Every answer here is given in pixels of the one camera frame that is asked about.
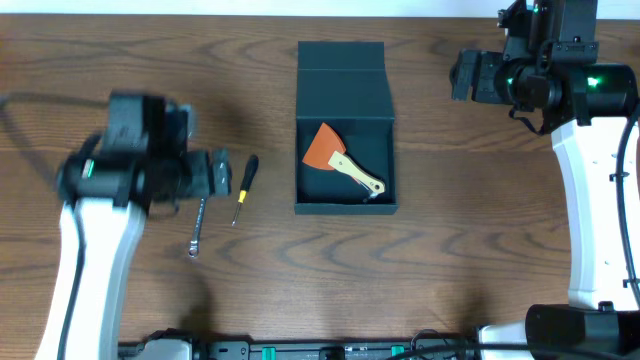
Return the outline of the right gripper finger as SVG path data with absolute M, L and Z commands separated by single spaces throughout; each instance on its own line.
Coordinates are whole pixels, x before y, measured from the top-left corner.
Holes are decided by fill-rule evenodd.
M 457 75 L 462 70 L 473 70 L 478 57 L 478 51 L 462 49 L 458 53 L 456 62 L 451 66 L 450 75 Z
M 473 77 L 457 74 L 450 77 L 452 86 L 451 99 L 455 101 L 467 101 L 471 89 Z

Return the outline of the orange scraper wooden handle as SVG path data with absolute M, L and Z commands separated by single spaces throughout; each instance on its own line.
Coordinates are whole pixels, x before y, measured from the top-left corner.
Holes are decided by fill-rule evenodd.
M 307 149 L 302 162 L 312 168 L 324 171 L 338 171 L 353 180 L 373 181 L 372 175 L 359 167 L 346 154 L 346 146 L 340 136 L 327 123 L 322 123 Z

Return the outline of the small claw hammer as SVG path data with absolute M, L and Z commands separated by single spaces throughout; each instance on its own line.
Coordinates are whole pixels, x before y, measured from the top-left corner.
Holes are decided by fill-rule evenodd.
M 373 181 L 367 180 L 366 182 L 357 180 L 357 183 L 365 189 L 367 195 L 363 199 L 364 203 L 367 203 L 371 200 L 376 199 L 379 195 L 386 192 L 385 184 L 379 180 L 374 179 Z

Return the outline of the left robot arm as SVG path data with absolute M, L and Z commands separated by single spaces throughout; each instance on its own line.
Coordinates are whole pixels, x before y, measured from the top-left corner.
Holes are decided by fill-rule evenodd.
M 200 252 L 200 235 L 208 198 L 231 193 L 227 149 L 191 159 L 208 175 L 187 254 Z M 136 202 L 114 205 L 113 199 L 80 197 L 65 201 L 60 216 L 61 256 L 44 334 L 34 359 L 120 359 L 119 332 L 131 263 L 147 222 Z M 135 345 L 130 359 L 208 359 L 207 345 L 192 338 L 161 332 Z

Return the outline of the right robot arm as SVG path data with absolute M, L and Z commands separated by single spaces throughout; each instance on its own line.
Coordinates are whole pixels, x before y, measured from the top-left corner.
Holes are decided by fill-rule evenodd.
M 479 359 L 639 355 L 639 88 L 631 67 L 599 61 L 596 17 L 593 1 L 517 0 L 498 14 L 504 49 L 464 49 L 451 69 L 456 100 L 520 122 L 541 112 L 570 232 L 567 302 L 479 328 Z

